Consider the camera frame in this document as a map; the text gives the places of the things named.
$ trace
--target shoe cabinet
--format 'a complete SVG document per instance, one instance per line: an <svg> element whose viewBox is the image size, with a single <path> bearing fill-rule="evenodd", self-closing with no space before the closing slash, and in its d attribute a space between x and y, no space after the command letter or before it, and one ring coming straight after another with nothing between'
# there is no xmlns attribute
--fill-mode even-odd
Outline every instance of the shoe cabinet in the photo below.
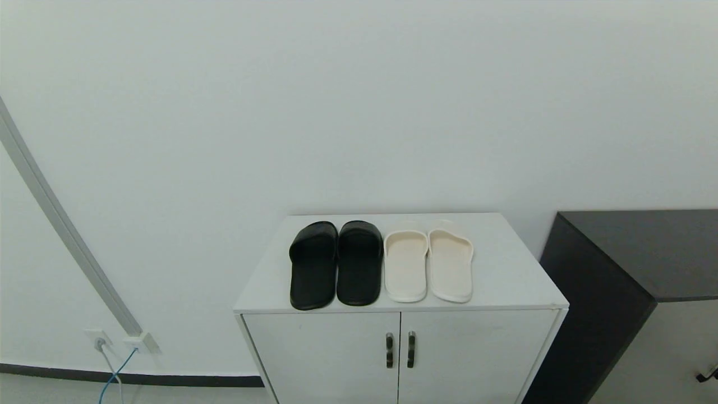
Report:
<svg viewBox="0 0 718 404"><path fill-rule="evenodd" d="M316 221L352 220L382 233L401 221L450 220L474 245L466 303L432 295L298 311L288 248ZM500 214L289 216L234 313L271 397L280 404L520 403L569 304Z"/></svg>

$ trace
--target cable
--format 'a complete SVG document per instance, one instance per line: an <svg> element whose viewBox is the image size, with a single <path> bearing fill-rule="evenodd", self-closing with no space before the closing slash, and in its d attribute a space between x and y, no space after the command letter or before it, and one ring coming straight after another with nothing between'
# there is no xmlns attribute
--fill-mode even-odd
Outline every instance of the cable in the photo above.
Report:
<svg viewBox="0 0 718 404"><path fill-rule="evenodd" d="M107 366L110 368L110 372L114 374L115 369L112 368L112 364L110 363L110 359L107 357L107 354L105 354L105 350L102 349L102 346L105 345L104 343L99 344L100 345L100 353L102 354L102 357L105 358L105 362L107 362ZM119 376L115 376L115 380L117 380L117 384L120 387L120 403L125 404L125 399L122 398L122 380L120 380Z"/></svg>
<svg viewBox="0 0 718 404"><path fill-rule="evenodd" d="M107 387L108 387L108 386L110 385L110 383L112 382L112 379L114 379L115 377L117 377L117 374L118 374L119 372L122 372L122 369L125 367L125 365L127 364L127 362L130 362L130 359L132 359L132 355L134 355L135 352L137 352L137 348L132 349L132 353L130 354L130 356L127 357L127 359L125 359L125 363L123 363L122 366L120 366L120 368L117 369L117 372L112 372L112 376L110 377L110 380L108 380L107 383L105 383L105 387L102 387L102 392L100 393L100 400L98 401L98 404L102 404L102 397L104 397L105 391L107 391Z"/></svg>

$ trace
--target white cable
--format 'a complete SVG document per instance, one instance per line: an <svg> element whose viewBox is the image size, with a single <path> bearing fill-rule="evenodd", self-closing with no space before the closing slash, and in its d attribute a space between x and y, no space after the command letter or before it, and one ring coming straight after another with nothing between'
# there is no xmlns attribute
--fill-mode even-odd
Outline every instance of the white cable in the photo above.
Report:
<svg viewBox="0 0 718 404"><path fill-rule="evenodd" d="M103 349L103 346L105 346L104 343L100 344L100 353L102 354L102 357L105 358L105 362L107 362L107 366L110 368L110 372L113 374L115 373L115 369L112 368L112 364L110 363L110 359L105 354L105 349ZM125 400L122 398L122 380L120 380L119 375L115 376L115 379L117 379L117 385L120 387L120 403L125 404Z"/></svg>

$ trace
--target cabinet handle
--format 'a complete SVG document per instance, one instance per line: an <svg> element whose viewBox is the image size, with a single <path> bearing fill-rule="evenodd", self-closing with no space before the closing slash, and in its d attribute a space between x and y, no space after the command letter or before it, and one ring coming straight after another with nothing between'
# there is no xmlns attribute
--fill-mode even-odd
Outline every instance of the cabinet handle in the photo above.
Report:
<svg viewBox="0 0 718 404"><path fill-rule="evenodd" d="M713 368L713 371L712 371L711 374L708 375L708 376L703 376L702 373L699 373L699 374L696 376L696 380L698 380L698 383L703 383L703 382L707 382L708 380L711 380L711 379L714 378L714 377L715 377L716 379L718 379L718 366L714 367L714 368Z"/></svg>
<svg viewBox="0 0 718 404"><path fill-rule="evenodd" d="M413 331L409 332L409 360L406 362L406 367L409 369L414 367L414 356L416 355L416 333Z"/></svg>
<svg viewBox="0 0 718 404"><path fill-rule="evenodd" d="M386 333L386 369L394 367L394 335Z"/></svg>

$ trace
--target wall socket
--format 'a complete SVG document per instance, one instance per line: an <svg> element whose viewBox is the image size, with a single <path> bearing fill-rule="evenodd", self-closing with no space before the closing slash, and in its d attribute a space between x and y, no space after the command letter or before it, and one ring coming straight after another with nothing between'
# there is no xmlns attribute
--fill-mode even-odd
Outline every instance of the wall socket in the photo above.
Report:
<svg viewBox="0 0 718 404"><path fill-rule="evenodd" d="M138 336L126 336L122 342L130 349L137 348L138 354L158 354L159 346L149 332L145 331Z"/></svg>
<svg viewBox="0 0 718 404"><path fill-rule="evenodd" d="M88 336L88 338L95 343L95 340L98 338L102 338L105 340L105 345L112 345L112 340L110 339L107 334L105 334L105 331L103 329L84 329L85 335Z"/></svg>

